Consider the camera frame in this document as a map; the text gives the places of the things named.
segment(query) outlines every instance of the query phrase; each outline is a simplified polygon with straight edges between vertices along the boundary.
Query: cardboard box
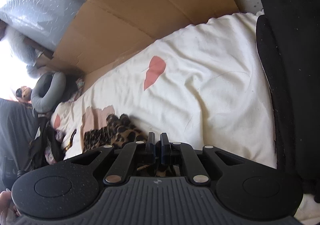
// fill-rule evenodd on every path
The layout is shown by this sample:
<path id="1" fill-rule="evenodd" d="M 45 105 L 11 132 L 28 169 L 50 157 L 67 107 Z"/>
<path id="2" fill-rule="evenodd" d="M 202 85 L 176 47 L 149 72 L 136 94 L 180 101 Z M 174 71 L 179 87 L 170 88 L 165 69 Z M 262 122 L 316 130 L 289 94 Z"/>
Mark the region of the cardboard box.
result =
<path id="1" fill-rule="evenodd" d="M 234 0 L 87 0 L 50 63 L 81 70 L 88 88 L 156 39 L 235 12 Z"/>

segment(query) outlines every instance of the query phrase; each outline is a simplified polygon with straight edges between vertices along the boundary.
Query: gray neck pillow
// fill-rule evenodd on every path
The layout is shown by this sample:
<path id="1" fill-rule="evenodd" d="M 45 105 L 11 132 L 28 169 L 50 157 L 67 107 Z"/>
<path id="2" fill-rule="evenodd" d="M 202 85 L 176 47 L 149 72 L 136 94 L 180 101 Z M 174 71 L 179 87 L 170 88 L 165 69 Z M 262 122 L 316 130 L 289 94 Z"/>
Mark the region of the gray neck pillow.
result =
<path id="1" fill-rule="evenodd" d="M 40 77 L 31 93 L 32 107 L 38 113 L 47 113 L 56 106 L 66 88 L 66 76 L 62 72 L 47 72 Z"/>

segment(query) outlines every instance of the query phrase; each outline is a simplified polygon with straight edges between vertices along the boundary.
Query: leopard print blanket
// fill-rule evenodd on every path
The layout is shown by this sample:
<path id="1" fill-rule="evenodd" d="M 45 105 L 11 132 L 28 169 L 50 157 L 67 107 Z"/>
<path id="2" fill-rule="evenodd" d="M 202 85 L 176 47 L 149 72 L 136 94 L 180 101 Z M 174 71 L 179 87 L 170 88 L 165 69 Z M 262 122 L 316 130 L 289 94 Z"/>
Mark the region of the leopard print blanket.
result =
<path id="1" fill-rule="evenodd" d="M 85 132 L 82 153 L 104 145 L 113 145 L 115 149 L 121 149 L 127 143 L 147 140 L 148 137 L 131 122 L 126 114 L 122 114 L 120 118 L 111 114 L 107 117 L 107 126 Z"/>
<path id="2" fill-rule="evenodd" d="M 104 145 L 122 149 L 127 143 L 147 140 L 146 134 L 137 128 L 126 114 L 122 114 L 120 118 L 111 114 L 107 117 L 107 126 L 85 132 L 83 153 Z M 153 165 L 138 167 L 137 171 L 139 176 L 176 176 L 173 167 L 162 165 L 159 159 L 156 159 Z"/>

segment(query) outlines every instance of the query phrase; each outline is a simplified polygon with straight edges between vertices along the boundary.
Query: bed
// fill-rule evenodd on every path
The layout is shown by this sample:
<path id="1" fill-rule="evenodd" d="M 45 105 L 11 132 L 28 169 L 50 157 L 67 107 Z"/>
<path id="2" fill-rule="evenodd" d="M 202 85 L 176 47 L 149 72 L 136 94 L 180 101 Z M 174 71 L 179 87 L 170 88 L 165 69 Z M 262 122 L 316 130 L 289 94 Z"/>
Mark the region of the bed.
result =
<path id="1" fill-rule="evenodd" d="M 66 158 L 81 154 L 85 131 L 110 113 L 128 114 L 143 131 L 166 132 L 194 149 L 214 145 L 276 168 L 269 86 L 256 49 L 257 15 L 225 15 L 155 41 L 101 77 L 77 101 L 58 105 L 54 128 L 66 133 Z M 305 195 L 296 213 L 320 221 L 320 205 Z"/>

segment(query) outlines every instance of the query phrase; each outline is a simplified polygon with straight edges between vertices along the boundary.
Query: gray fabric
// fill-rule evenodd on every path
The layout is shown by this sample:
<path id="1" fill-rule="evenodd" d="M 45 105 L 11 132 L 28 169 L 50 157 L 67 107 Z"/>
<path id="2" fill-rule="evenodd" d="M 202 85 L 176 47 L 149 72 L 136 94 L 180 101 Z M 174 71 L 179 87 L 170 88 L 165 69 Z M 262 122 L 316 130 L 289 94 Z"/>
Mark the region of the gray fabric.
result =
<path id="1" fill-rule="evenodd" d="M 46 77 L 49 74 L 52 73 L 48 72 L 41 76 L 31 93 L 32 107 L 38 113 L 47 113 L 51 111 L 55 104 L 60 102 L 66 87 L 66 76 L 62 72 L 56 72 L 53 74 L 49 90 L 44 97 L 41 97 L 40 94 L 42 93 Z"/>
<path id="2" fill-rule="evenodd" d="M 5 190 L 2 183 L 4 156 L 13 159 L 18 170 L 30 170 L 29 143 L 34 140 L 38 127 L 31 107 L 0 98 L 0 191 Z"/>

